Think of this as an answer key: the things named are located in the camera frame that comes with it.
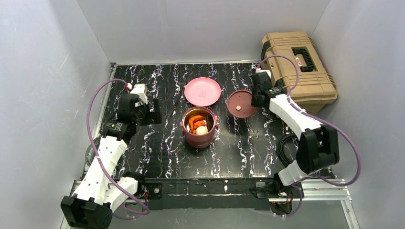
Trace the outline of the orange fried food piece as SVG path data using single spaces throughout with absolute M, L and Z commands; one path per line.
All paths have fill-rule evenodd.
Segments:
M 188 124 L 189 133 L 195 134 L 196 128 L 199 126 L 206 126 L 205 117 L 202 115 L 195 115 L 189 119 Z

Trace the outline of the dark red round lid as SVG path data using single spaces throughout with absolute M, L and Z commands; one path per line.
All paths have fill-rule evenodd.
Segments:
M 248 118 L 256 113 L 256 107 L 251 105 L 252 93 L 248 90 L 237 90 L 227 99 L 228 112 L 237 118 Z

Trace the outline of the clear round lid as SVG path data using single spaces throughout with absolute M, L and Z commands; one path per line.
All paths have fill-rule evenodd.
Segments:
M 85 152 L 85 162 L 88 166 L 91 166 L 95 158 L 95 153 L 92 145 L 90 144 Z

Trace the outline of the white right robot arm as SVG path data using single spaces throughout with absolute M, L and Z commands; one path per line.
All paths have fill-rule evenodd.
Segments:
M 339 162 L 337 131 L 311 118 L 280 88 L 274 87 L 268 72 L 251 75 L 253 107 L 268 106 L 298 139 L 295 160 L 273 176 L 276 190 L 293 185 L 309 175 Z

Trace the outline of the red steel lunch bowl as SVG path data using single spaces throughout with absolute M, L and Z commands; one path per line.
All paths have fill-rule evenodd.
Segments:
M 186 142 L 194 148 L 201 149 L 208 147 L 213 141 L 213 137 L 202 135 L 187 135 Z
M 194 148 L 206 148 L 219 129 L 217 116 L 206 107 L 192 107 L 185 112 L 180 122 L 186 142 Z

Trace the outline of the metal serving tongs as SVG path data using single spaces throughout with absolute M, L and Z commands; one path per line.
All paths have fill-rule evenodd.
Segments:
M 175 99 L 175 101 L 174 101 L 174 104 L 173 104 L 172 109 L 170 110 L 170 112 L 168 112 L 168 113 L 166 114 L 166 118 L 167 118 L 167 119 L 174 113 L 174 111 L 175 111 L 175 109 L 176 109 L 176 106 L 177 106 L 177 104 L 178 104 L 178 102 L 179 102 L 181 96 L 183 95 L 184 89 L 185 89 L 185 85 L 183 85 L 183 86 L 181 87 L 181 89 L 179 90 L 179 94 L 177 95 L 177 97 L 176 97 L 176 99 Z

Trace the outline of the white boiled egg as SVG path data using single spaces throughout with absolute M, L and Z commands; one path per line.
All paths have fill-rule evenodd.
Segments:
M 206 126 L 199 126 L 195 130 L 196 135 L 205 135 L 208 133 L 208 128 Z

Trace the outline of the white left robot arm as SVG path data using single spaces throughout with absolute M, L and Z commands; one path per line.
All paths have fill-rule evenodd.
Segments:
M 153 112 L 143 92 L 124 94 L 118 102 L 117 117 L 105 122 L 95 157 L 84 179 L 72 196 L 65 196 L 61 201 L 70 227 L 107 229 L 114 211 L 141 186 L 139 178 L 132 173 L 123 175 L 119 181 L 114 181 L 112 174 L 137 126 L 161 124 L 159 102 L 153 99 Z

